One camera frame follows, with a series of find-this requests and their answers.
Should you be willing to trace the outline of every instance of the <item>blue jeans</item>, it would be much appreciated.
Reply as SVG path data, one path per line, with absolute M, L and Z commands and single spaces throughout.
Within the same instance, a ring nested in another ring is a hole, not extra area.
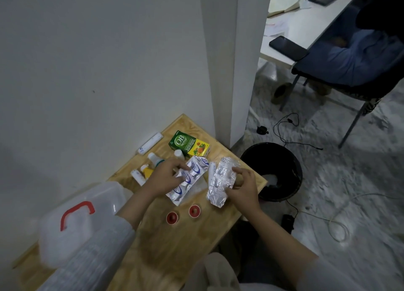
M 295 68 L 327 83 L 357 86 L 399 62 L 404 55 L 403 43 L 382 31 L 357 28 L 358 12 L 358 8 L 348 6 Z M 347 47 L 332 44 L 330 39 L 334 37 L 343 38 Z

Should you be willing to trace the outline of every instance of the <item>gray floor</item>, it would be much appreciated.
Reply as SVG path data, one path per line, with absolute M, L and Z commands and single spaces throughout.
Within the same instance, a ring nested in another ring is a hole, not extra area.
M 319 97 L 298 82 L 283 112 L 270 102 L 271 95 L 283 82 L 292 81 L 290 71 L 277 69 L 260 59 L 251 107 L 260 117 L 269 134 L 258 135 L 256 121 L 249 115 L 244 138 L 232 151 L 241 154 L 259 142 L 284 145 L 272 132 L 283 116 L 297 112 L 300 125 L 283 123 L 280 131 L 287 141 L 310 143 L 324 148 L 288 144 L 300 161 L 303 183 L 289 201 L 299 210 L 331 218 L 336 210 L 357 194 L 380 193 L 404 197 L 404 81 L 388 94 L 376 109 L 362 117 L 346 144 L 337 148 L 343 135 L 363 102 L 332 91 L 327 98 Z M 285 202 L 262 203 L 262 208 L 277 222 L 283 214 L 295 214 Z M 336 217 L 349 230 L 300 213 L 292 235 L 312 251 L 351 276 L 367 290 L 404 290 L 404 199 L 380 196 L 359 197 Z M 263 263 L 258 245 L 255 273 Z M 261 280 L 269 274 L 261 273 Z

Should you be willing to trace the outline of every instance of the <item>chair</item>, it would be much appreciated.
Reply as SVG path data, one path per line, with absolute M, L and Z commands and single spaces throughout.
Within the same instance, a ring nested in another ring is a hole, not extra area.
M 298 71 L 296 68 L 292 69 L 292 74 L 296 74 L 295 80 L 292 83 L 291 88 L 289 89 L 288 94 L 285 96 L 285 99 L 283 100 L 281 106 L 280 106 L 280 111 L 285 107 L 286 102 L 289 99 L 290 94 L 293 91 L 293 88 L 295 87 L 297 81 L 299 80 L 300 77 L 305 77 L 306 81 L 304 82 L 303 86 L 307 84 L 307 80 L 311 79 L 314 81 L 318 81 L 321 83 L 324 83 L 333 89 L 350 96 L 351 98 L 354 98 L 356 100 L 361 100 L 365 101 L 363 104 L 362 108 L 358 111 L 355 119 L 353 120 L 351 126 L 349 127 L 347 133 L 345 134 L 344 138 L 342 139 L 341 143 L 338 145 L 338 148 L 341 148 L 346 139 L 348 138 L 349 134 L 351 133 L 352 129 L 356 125 L 357 121 L 359 120 L 361 115 L 367 115 L 368 113 L 372 112 L 376 105 L 380 102 L 380 100 L 388 94 L 393 88 L 397 85 L 397 83 L 404 77 L 404 60 L 399 62 L 397 65 L 395 65 L 393 68 L 391 68 L 389 71 L 382 73 L 379 77 L 377 77 L 375 80 L 359 85 L 359 86 L 346 86 L 346 85 L 340 85 L 340 84 L 330 84 L 327 82 L 324 82 L 320 79 L 317 79 L 309 74 L 303 73 Z

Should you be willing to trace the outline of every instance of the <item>smartphone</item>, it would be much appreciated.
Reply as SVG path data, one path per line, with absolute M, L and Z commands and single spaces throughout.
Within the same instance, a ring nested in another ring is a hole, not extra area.
M 294 61 L 299 61 L 309 53 L 307 49 L 283 36 L 278 36 L 270 41 L 270 47 Z

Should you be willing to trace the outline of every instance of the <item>hand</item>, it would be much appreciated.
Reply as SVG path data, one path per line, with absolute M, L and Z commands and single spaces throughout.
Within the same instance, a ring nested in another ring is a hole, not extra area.
M 190 170 L 185 161 L 177 158 L 167 159 L 157 166 L 143 187 L 147 187 L 148 190 L 153 193 L 154 197 L 169 193 L 172 189 L 178 187 L 180 183 L 185 181 L 182 176 L 174 176 L 173 169 L 175 167 Z
M 254 171 L 236 167 L 233 171 L 241 174 L 244 182 L 240 188 L 226 188 L 226 193 L 242 215 L 248 217 L 251 212 L 260 210 Z

